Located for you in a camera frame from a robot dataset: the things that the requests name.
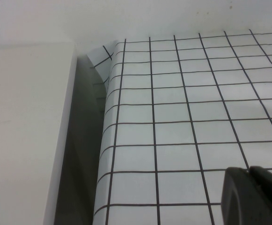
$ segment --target black grid line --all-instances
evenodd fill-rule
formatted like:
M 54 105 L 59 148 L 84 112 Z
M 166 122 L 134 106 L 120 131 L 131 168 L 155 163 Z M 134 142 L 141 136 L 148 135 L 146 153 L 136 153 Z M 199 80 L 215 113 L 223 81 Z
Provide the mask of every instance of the black grid line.
M 106 53 L 108 54 L 109 58 L 111 59 L 112 61 L 112 56 L 110 55 L 110 53 L 108 52 L 108 50 L 106 49 L 106 47 L 103 45 L 103 48 L 105 49 Z
M 219 171 L 226 171 L 226 169 L 207 169 L 207 170 L 202 170 L 203 172 L 219 172 Z M 200 170 L 158 170 L 158 173 L 198 173 L 200 172 Z M 155 171 L 114 171 L 113 173 L 156 173 Z M 97 181 L 97 184 L 99 183 L 99 181 L 107 176 L 111 174 L 111 172 L 106 172 L 105 174 L 103 174 L 99 180 Z
M 235 56 L 237 57 L 237 54 L 235 53 L 235 50 L 234 50 L 233 46 L 231 45 L 231 43 L 230 43 L 229 38 L 228 38 L 227 35 L 226 35 L 226 39 L 227 39 L 227 41 L 228 41 L 228 43 L 229 43 L 229 45 L 230 45 L 232 51 L 234 52 Z M 271 124 L 272 124 L 272 118 L 270 117 L 270 115 L 269 115 L 269 113 L 268 113 L 268 111 L 267 111 L 267 109 L 266 109 L 266 107 L 265 107 L 265 105 L 264 105 L 262 99 L 259 97 L 259 95 L 258 95 L 258 93 L 257 93 L 257 90 L 255 89 L 253 83 L 251 82 L 251 80 L 250 80 L 248 74 L 246 73 L 246 71 L 245 71 L 245 69 L 244 69 L 244 67 L 243 67 L 243 65 L 242 65 L 242 63 L 241 63 L 241 61 L 240 61 L 240 59 L 239 59 L 238 57 L 237 57 L 237 60 L 238 60 L 238 62 L 239 62 L 239 64 L 240 64 L 240 66 L 241 66 L 243 72 L 245 73 L 247 79 L 249 80 L 249 82 L 250 82 L 250 84 L 251 84 L 251 87 L 252 87 L 254 93 L 256 94 L 256 96 L 257 96 L 257 98 L 258 98 L 260 104 L 262 105 L 262 107 L 263 107 L 263 109 L 264 109 L 264 111 L 265 111 L 265 113 L 266 113 L 266 115 L 267 115 L 269 121 L 270 121 Z
M 267 57 L 267 59 L 269 60 L 269 62 L 272 64 L 271 59 L 269 58 L 269 56 L 267 55 L 267 53 L 264 51 L 264 49 L 262 48 L 262 46 L 259 44 L 259 42 L 257 41 L 256 37 L 254 36 L 254 34 L 252 33 L 252 31 L 250 30 L 251 35 L 253 36 L 254 40 L 256 41 L 257 45 L 260 47 L 260 49 L 262 50 L 262 52 L 265 54 L 265 56 Z
M 204 186 L 205 193 L 206 193 L 207 206 L 209 208 L 209 213 L 210 213 L 210 218 L 211 218 L 212 225 L 215 225 L 214 218 L 213 218 L 213 213 L 212 213 L 212 208 L 211 208 L 211 205 L 210 205 L 210 198 L 209 198 L 209 194 L 208 194 L 207 186 L 206 186 L 206 179 L 205 179 L 205 175 L 204 175 L 204 172 L 203 172 L 203 167 L 202 167 L 202 162 L 201 162 L 201 158 L 200 158 L 200 153 L 199 153 L 199 150 L 198 150 L 197 139 L 196 139 L 196 135 L 195 135 L 195 129 L 194 129 L 194 124 L 193 124 L 193 120 L 192 120 L 192 115 L 191 115 L 189 100 L 188 100 L 187 91 L 186 91 L 186 88 L 185 88 L 182 66 L 181 66 L 181 62 L 179 60 L 179 54 L 178 54 L 178 49 L 177 49 L 175 35 L 173 37 L 174 37 L 174 43 L 175 43 L 175 48 L 176 48 L 177 60 L 178 60 L 179 69 L 180 69 L 180 72 L 181 72 L 181 78 L 182 78 L 183 87 L 184 87 L 184 95 L 185 95 L 185 98 L 186 98 L 187 108 L 188 108 L 188 113 L 189 113 L 189 118 L 190 118 L 190 122 L 191 122 L 191 128 L 192 128 L 193 138 L 194 138 L 194 142 L 195 142 L 196 153 L 197 153 L 199 167 L 200 167 L 201 177 L 202 177 L 203 186 Z
M 269 118 L 248 118 L 248 119 L 217 119 L 217 120 L 192 120 L 193 123 L 201 123 L 201 122 L 219 122 L 219 121 L 246 121 L 246 120 L 269 120 Z M 131 124 L 168 124 L 168 123 L 190 123 L 190 120 L 178 120 L 178 121 L 166 121 L 166 122 L 119 122 L 112 123 L 106 127 L 103 131 L 103 134 L 106 130 L 115 125 L 131 125 Z
M 155 170 L 155 192 L 156 192 L 156 211 L 158 218 L 158 225 L 161 224 L 160 218 L 160 198 L 159 198 L 159 180 L 158 180 L 158 164 L 156 155 L 156 137 L 155 137 L 155 120 L 154 120 L 154 84 L 153 84 L 153 66 L 151 60 L 151 42 L 149 38 L 149 56 L 150 56 L 150 82 L 151 82 L 151 102 L 152 102 L 152 116 L 153 116 L 153 131 L 154 131 L 154 170 Z
M 105 62 L 106 60 L 108 60 L 109 58 L 112 60 L 112 58 L 111 58 L 112 55 L 109 55 L 108 58 L 106 58 L 106 59 L 104 59 L 103 61 L 97 63 L 97 64 L 96 64 L 95 66 L 93 66 L 92 68 L 95 68 L 95 67 L 99 66 L 100 64 L 102 64 L 103 62 Z
M 215 74 L 214 74 L 214 72 L 213 72 L 213 68 L 212 68 L 211 62 L 210 62 L 210 60 L 209 60 L 209 58 L 208 58 L 208 56 L 207 56 L 207 53 L 206 53 L 205 47 L 204 47 L 204 45 L 203 45 L 203 42 L 202 42 L 202 39 L 201 39 L 200 33 L 199 33 L 198 35 L 199 35 L 199 38 L 200 38 L 200 41 L 201 41 L 201 45 L 202 45 L 202 47 L 203 47 L 203 49 L 204 49 L 204 52 L 205 52 L 205 55 L 206 55 L 206 58 L 207 58 L 207 62 L 208 62 L 209 67 L 210 67 L 210 69 L 211 69 L 211 72 L 212 72 L 213 78 L 214 78 L 214 80 L 215 80 L 215 83 L 216 83 L 216 86 L 217 86 L 218 92 L 219 92 L 220 97 L 221 97 L 221 99 L 222 99 L 222 103 L 223 103 L 223 105 L 224 105 L 224 108 L 225 108 L 226 114 L 227 114 L 227 116 L 228 116 L 228 120 L 229 120 L 230 125 L 231 125 L 231 127 L 232 127 L 232 129 L 233 129 L 233 132 L 234 132 L 234 134 L 235 134 L 235 138 L 236 138 L 236 140 L 237 140 L 237 143 L 238 143 L 238 145 L 239 145 L 239 148 L 240 148 L 241 154 L 242 154 L 242 156 L 243 156 L 244 162 L 245 162 L 245 164 L 246 164 L 246 167 L 247 167 L 247 168 L 249 168 L 248 163 L 247 163 L 247 159 L 246 159 L 246 157 L 245 157 L 245 154 L 244 154 L 244 151 L 243 151 L 243 148 L 242 148 L 242 145 L 241 145 L 241 143 L 240 143 L 240 141 L 239 141 L 238 134 L 237 134 L 237 132 L 235 131 L 234 124 L 233 124 L 233 122 L 232 122 L 232 120 L 231 120 L 231 117 L 230 117 L 229 112 L 228 112 L 228 108 L 227 108 L 227 106 L 226 106 L 226 104 L 225 104 L 225 101 L 224 101 L 223 95 L 222 95 L 222 93 L 221 93 L 220 87 L 219 87 L 219 85 L 218 85 L 218 82 L 217 82 L 216 76 L 215 76 Z
M 108 76 L 108 78 L 103 83 L 106 83 L 109 79 L 110 79 L 110 77 Z
M 238 56 L 239 58 L 249 58 L 249 57 L 264 57 L 265 55 L 243 55 L 243 56 Z M 223 60 L 223 59 L 235 59 L 235 56 L 231 56 L 231 57 L 213 57 L 213 58 L 209 58 L 209 60 Z M 207 60 L 207 58 L 199 58 L 199 59 L 184 59 L 184 60 L 180 60 L 180 61 L 197 61 L 197 60 Z M 152 61 L 152 62 L 178 62 L 177 60 L 156 60 L 156 61 Z M 150 63 L 150 61 L 142 61 L 142 62 L 125 62 L 125 64 L 141 64 L 141 63 Z M 111 68 L 111 72 L 113 70 L 113 68 L 116 65 L 122 64 L 122 62 L 118 62 L 116 64 L 113 65 L 113 67 Z
M 122 64 L 122 69 L 121 69 L 121 75 L 123 74 L 124 61 L 125 61 L 125 52 L 123 52 L 123 57 L 122 57 L 123 64 Z M 121 87 L 122 87 L 122 77 L 120 80 L 120 88 Z M 120 105 L 120 97 L 121 97 L 121 90 L 119 91 L 118 105 Z M 117 117 L 116 117 L 117 123 L 119 120 L 119 108 L 120 108 L 120 106 L 117 108 Z M 114 148 L 113 148 L 112 166 L 111 166 L 111 174 L 110 174 L 110 185 L 109 185 L 109 193 L 108 193 L 108 207 L 107 207 L 106 223 L 105 223 L 106 225 L 108 225 L 108 221 L 109 221 L 110 201 L 111 201 L 111 191 L 112 191 L 112 181 L 113 181 L 113 171 L 114 171 L 115 151 L 116 151 L 116 141 L 117 141 L 117 131 L 118 131 L 118 126 L 116 126 L 116 128 L 115 128 Z
M 255 69 L 270 69 L 272 67 L 259 67 L 259 68 L 247 68 L 246 70 L 255 70 Z M 242 69 L 219 69 L 213 70 L 213 72 L 228 72 L 228 71 L 239 71 Z M 194 74 L 194 73 L 204 73 L 204 72 L 211 72 L 211 70 L 202 70 L 202 71 L 190 71 L 190 72 L 183 72 L 183 74 Z M 153 75 L 164 75 L 164 74 L 179 74 L 180 72 L 171 72 L 171 73 L 158 73 Z M 115 75 L 110 79 L 110 82 L 121 75 Z M 150 74 L 123 74 L 123 76 L 150 76 Z
M 242 101 L 256 101 L 259 100 L 258 98 L 252 98 L 252 99 L 235 99 L 235 100 L 224 100 L 225 102 L 242 102 Z M 272 100 L 272 98 L 262 98 L 260 100 Z M 198 104 L 198 103 L 208 103 L 208 102 L 222 102 L 222 100 L 212 100 L 212 101 L 200 101 L 200 102 L 189 102 L 191 104 Z M 155 103 L 154 105 L 175 105 L 175 104 L 184 104 L 186 102 L 171 102 L 171 103 Z M 120 105 L 151 105 L 151 104 L 120 104 Z M 114 107 L 117 107 L 118 105 L 111 106 L 106 112 L 105 115 Z
M 248 143 L 272 143 L 272 141 L 243 141 L 240 142 L 242 144 L 248 144 Z M 203 145 L 203 144 L 238 144 L 238 142 L 198 142 L 197 145 Z M 195 143 L 174 143 L 174 144 L 156 144 L 156 146 L 177 146 L 177 145 L 195 145 Z M 124 144 L 124 145 L 117 145 L 116 147 L 147 147 L 147 146 L 154 146 L 153 144 Z M 107 148 L 105 148 L 99 159 L 101 159 L 103 153 L 108 150 L 114 148 L 114 145 L 111 145 Z
M 247 46 L 258 46 L 257 44 L 255 45 L 234 45 L 234 47 L 247 47 Z M 211 49 L 211 48 L 228 48 L 228 46 L 217 46 L 217 47 L 205 47 L 205 49 Z M 201 49 L 202 48 L 183 48 L 183 49 L 179 49 L 179 51 L 183 51 L 183 50 L 196 50 L 196 49 Z M 152 50 L 151 52 L 172 52 L 175 51 L 174 49 L 170 49 L 170 50 Z M 149 51 L 126 51 L 126 53 L 148 53 Z
M 93 68 L 95 68 L 95 67 L 99 66 L 100 64 L 102 64 L 103 62 L 107 61 L 108 59 L 109 59 L 109 57 L 108 57 L 108 58 L 106 58 L 106 59 L 104 59 L 103 61 L 101 61 L 101 62 L 97 63 L 95 66 L 93 66 Z
M 159 204 L 160 206 L 206 206 L 207 203 L 167 203 L 167 204 Z M 210 203 L 210 205 L 221 205 L 219 202 L 215 203 Z M 157 204 L 108 204 L 100 207 L 98 210 L 95 211 L 94 216 L 96 213 L 98 213 L 100 210 L 107 208 L 107 207 L 112 207 L 112 206 L 125 206 L 125 207 L 149 207 L 149 206 L 157 206 Z
M 272 83 L 272 81 L 259 81 L 259 82 L 252 82 L 252 83 Z M 242 82 L 242 83 L 222 83 L 222 84 L 218 84 L 219 86 L 228 86 L 228 85 L 241 85 L 241 84 L 250 84 L 250 82 Z M 204 85 L 185 85 L 186 88 L 190 87 L 190 88 L 197 88 L 197 87 L 213 87 L 213 86 L 217 86 L 216 84 L 204 84 Z M 175 86 L 175 87 L 157 87 L 154 89 L 174 89 L 174 88 L 183 88 L 183 86 Z M 150 90 L 151 88 L 122 88 L 121 90 Z M 107 96 L 107 100 L 109 98 L 109 96 L 115 92 L 118 91 L 119 88 L 112 90 L 108 96 Z
M 266 35 L 266 34 L 272 34 L 272 32 L 269 33 L 257 33 L 256 35 Z M 250 34 L 234 34 L 234 35 L 229 35 L 229 37 L 236 37 L 236 36 L 248 36 Z M 221 37 L 225 37 L 225 35 L 218 35 L 218 36 L 209 36 L 209 37 L 201 37 L 202 39 L 204 38 L 221 38 Z M 192 37 L 192 38 L 180 38 L 180 39 L 176 39 L 176 41 L 181 41 L 181 40 L 193 40 L 193 39 L 199 39 L 198 37 Z M 165 40 L 153 40 L 151 42 L 160 42 L 160 41 L 174 41 L 174 39 L 165 39 Z M 128 41 L 126 43 L 148 43 L 149 41 Z

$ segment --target grid paper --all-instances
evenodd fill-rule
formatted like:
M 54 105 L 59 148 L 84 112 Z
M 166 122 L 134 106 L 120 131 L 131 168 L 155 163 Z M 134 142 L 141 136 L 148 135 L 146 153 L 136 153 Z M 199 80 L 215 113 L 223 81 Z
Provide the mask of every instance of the grid paper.
M 272 172 L 272 31 L 119 42 L 94 225 L 223 224 L 227 167 Z

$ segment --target black plastic object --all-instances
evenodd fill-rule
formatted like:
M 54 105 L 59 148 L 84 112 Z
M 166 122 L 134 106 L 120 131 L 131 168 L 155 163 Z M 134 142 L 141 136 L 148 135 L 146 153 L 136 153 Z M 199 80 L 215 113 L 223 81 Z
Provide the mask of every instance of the black plastic object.
M 225 225 L 272 225 L 272 173 L 260 166 L 228 168 L 221 209 Z

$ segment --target white wall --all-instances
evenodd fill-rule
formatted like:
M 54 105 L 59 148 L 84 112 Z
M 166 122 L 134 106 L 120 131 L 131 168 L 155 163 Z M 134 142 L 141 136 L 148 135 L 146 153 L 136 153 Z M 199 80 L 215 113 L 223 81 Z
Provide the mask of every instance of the white wall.
M 138 34 L 259 26 L 272 26 L 272 0 L 0 0 L 0 44 L 70 39 L 80 54 Z

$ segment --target white surface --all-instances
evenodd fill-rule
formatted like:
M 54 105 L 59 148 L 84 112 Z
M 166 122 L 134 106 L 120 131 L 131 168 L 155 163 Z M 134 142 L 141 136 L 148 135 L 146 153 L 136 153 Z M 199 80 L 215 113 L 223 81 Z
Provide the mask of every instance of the white surface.
M 72 43 L 0 50 L 0 225 L 53 224 L 75 67 Z
M 158 220 L 160 224 L 221 225 L 225 169 L 260 165 L 272 170 L 272 49 L 268 58 L 260 57 L 255 48 L 237 58 L 228 43 L 231 38 L 237 45 L 248 43 L 260 50 L 272 46 L 267 45 L 272 44 L 272 34 L 264 34 L 272 30 L 258 32 L 263 34 L 255 37 L 264 45 L 258 46 L 251 34 L 240 35 L 247 34 L 245 30 L 228 37 L 204 33 L 201 40 L 198 34 L 183 36 L 196 39 L 176 41 L 177 49 L 173 36 L 155 38 L 159 41 L 151 42 L 151 49 L 148 37 L 134 39 L 142 41 L 138 43 L 127 39 L 125 53 L 116 55 L 124 50 L 124 43 L 117 45 L 112 58 L 117 66 L 110 74 L 106 101 L 94 225 L 106 224 L 107 217 L 108 225 L 156 225 Z M 206 49 L 213 57 L 210 64 L 201 42 L 216 47 Z M 199 48 L 195 54 L 179 50 L 194 47 Z M 150 50 L 154 54 L 147 63 Z M 182 52 L 181 68 L 177 52 Z
M 70 39 L 80 54 L 139 34 L 268 26 L 272 0 L 0 0 L 0 44 Z

